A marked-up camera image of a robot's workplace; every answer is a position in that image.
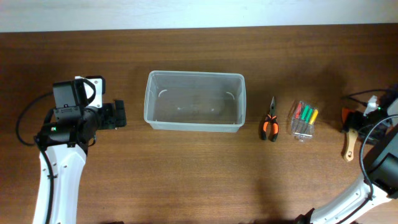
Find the orange black needle-nose pliers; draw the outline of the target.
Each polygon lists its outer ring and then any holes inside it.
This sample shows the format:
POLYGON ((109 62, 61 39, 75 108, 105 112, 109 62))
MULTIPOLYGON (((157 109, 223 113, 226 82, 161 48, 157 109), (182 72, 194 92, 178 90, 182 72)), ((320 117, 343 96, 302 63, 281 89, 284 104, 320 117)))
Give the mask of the orange black needle-nose pliers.
POLYGON ((269 112, 262 122, 262 128, 261 128, 261 139, 262 140, 267 139, 268 125, 271 126, 271 133, 269 135, 269 138, 271 139, 272 142, 276 142, 278 134, 279 134, 279 124, 277 122, 277 116, 275 114, 275 98, 274 97, 272 97, 269 112))

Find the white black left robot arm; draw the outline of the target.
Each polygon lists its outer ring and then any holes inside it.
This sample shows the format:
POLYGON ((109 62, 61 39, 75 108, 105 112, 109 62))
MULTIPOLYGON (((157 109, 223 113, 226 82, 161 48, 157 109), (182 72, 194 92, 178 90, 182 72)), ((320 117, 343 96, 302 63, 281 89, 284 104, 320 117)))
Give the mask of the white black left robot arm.
POLYGON ((54 108, 35 136, 40 182, 34 223, 75 223, 81 174, 99 130, 127 125, 124 102, 54 108))

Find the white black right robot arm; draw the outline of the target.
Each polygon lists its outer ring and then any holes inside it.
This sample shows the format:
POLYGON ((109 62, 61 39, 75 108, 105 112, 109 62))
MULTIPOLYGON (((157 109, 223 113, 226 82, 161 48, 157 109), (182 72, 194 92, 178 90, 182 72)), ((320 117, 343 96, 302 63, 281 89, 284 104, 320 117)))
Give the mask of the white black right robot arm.
POLYGON ((354 223, 370 209, 397 198, 397 91, 384 93, 363 103, 363 112, 342 110, 344 160, 353 160, 357 139, 372 145, 368 153, 359 150, 359 177, 333 201, 299 215, 295 223, 354 223))

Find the clear case of screwdrivers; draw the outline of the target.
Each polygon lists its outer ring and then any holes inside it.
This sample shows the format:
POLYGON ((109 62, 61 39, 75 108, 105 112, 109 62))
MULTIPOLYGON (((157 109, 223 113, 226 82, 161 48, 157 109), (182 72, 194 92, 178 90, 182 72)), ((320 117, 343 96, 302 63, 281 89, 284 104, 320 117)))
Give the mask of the clear case of screwdrivers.
POLYGON ((294 108, 291 119, 293 137, 300 142, 311 139, 315 133, 314 124, 318 114, 318 108, 304 101, 299 101, 294 108))

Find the orange scraper wooden handle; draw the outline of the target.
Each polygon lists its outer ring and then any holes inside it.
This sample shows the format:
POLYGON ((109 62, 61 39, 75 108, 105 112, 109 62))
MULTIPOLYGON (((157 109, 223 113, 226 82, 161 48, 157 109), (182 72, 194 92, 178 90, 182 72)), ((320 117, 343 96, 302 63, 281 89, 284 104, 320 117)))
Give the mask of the orange scraper wooden handle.
POLYGON ((355 111, 348 108, 342 108, 341 117, 343 122, 342 132, 345 133, 346 136, 346 143, 342 156, 346 162, 351 162, 354 158, 354 147, 358 138, 355 111))

